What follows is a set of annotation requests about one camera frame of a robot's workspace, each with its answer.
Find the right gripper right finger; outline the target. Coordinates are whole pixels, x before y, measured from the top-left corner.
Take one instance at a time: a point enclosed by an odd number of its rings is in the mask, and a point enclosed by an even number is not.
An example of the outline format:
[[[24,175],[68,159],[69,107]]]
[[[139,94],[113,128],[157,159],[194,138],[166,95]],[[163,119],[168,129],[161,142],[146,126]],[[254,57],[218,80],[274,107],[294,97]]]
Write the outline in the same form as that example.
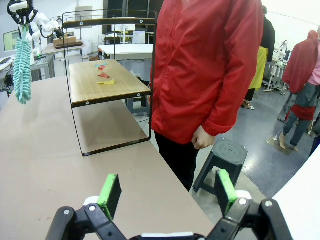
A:
[[[214,188],[222,218],[206,240],[234,240],[243,229],[250,229],[258,240],[292,240],[293,237],[274,199],[260,203],[237,195],[225,169],[217,170]]]

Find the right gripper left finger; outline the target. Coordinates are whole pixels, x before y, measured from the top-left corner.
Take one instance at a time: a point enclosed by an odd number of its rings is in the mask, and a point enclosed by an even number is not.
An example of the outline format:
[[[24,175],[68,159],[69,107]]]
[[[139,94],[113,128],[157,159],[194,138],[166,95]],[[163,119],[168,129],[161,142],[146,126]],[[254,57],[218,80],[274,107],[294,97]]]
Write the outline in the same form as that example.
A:
[[[46,235],[47,240],[83,240],[96,234],[100,240],[125,240],[114,223],[122,189],[118,174],[109,174],[97,200],[90,200],[80,209],[60,207]]]

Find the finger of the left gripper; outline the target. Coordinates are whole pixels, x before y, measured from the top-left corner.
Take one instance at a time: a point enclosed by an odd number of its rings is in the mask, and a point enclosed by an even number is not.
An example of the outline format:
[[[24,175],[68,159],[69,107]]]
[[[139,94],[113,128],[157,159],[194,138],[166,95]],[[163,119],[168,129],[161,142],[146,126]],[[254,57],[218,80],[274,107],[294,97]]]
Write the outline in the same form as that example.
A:
[[[38,10],[32,8],[32,9],[27,9],[25,12],[25,17],[24,17],[24,24],[30,24],[34,18],[36,17],[38,13]]]
[[[24,10],[18,10],[17,12],[9,12],[9,15],[12,17],[12,19],[14,20],[14,22],[17,25],[24,25],[24,17],[25,17],[25,11]]]

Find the person left hand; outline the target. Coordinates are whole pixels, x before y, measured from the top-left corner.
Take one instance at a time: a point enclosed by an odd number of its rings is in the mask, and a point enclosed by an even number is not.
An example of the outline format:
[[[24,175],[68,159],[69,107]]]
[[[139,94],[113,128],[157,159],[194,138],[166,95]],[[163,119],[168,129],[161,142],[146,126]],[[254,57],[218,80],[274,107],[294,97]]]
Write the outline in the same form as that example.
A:
[[[204,148],[213,146],[215,144],[216,137],[209,135],[202,126],[199,126],[194,132],[192,137],[192,144],[196,150],[202,150]]]

